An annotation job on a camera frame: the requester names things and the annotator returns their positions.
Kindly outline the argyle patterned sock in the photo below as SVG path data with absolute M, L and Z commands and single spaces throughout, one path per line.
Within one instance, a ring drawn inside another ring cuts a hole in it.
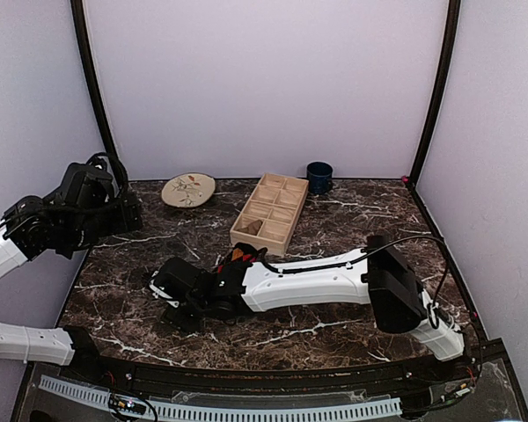
M 226 266 L 237 265 L 243 263 L 254 263 L 262 260 L 268 252 L 266 247 L 255 248 L 251 244 L 238 242 L 234 244 L 230 252 L 222 258 L 214 268 L 214 273 L 221 273 Z

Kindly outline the tan beige sock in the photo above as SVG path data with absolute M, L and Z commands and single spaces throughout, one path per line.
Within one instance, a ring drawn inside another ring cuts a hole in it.
M 263 224 L 262 220 L 255 220 L 247 224 L 245 227 L 240 228 L 238 231 L 242 233 L 246 233 L 250 236 L 257 236 L 260 228 Z

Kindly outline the wooden compartment tray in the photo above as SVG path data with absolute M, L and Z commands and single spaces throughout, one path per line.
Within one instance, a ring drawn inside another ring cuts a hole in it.
M 308 186 L 304 178 L 265 173 L 231 227 L 231 244 L 266 247 L 269 254 L 283 257 L 301 215 Z M 255 220 L 263 221 L 257 236 L 238 231 Z

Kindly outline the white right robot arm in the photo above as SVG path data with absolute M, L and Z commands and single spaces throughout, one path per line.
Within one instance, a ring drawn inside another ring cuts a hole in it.
M 149 281 L 154 297 L 168 304 L 164 321 L 191 333 L 204 318 L 229 321 L 298 305 L 368 304 L 379 330 L 409 334 L 434 354 L 431 373 L 437 380 L 448 382 L 464 369 L 458 324 L 386 237 L 369 236 L 361 249 L 315 260 L 270 264 L 266 254 L 237 243 L 212 271 L 169 258 Z

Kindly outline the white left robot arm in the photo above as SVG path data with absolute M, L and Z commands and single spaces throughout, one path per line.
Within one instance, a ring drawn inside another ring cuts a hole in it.
M 72 163 L 51 193 L 29 195 L 0 218 L 0 280 L 41 255 L 54 251 L 72 258 L 105 237 L 143 226 L 141 202 L 128 187 L 118 157 L 100 152 Z M 40 329 L 0 323 L 0 360 L 37 361 L 72 366 L 88 383 L 106 377 L 106 363 L 81 327 Z

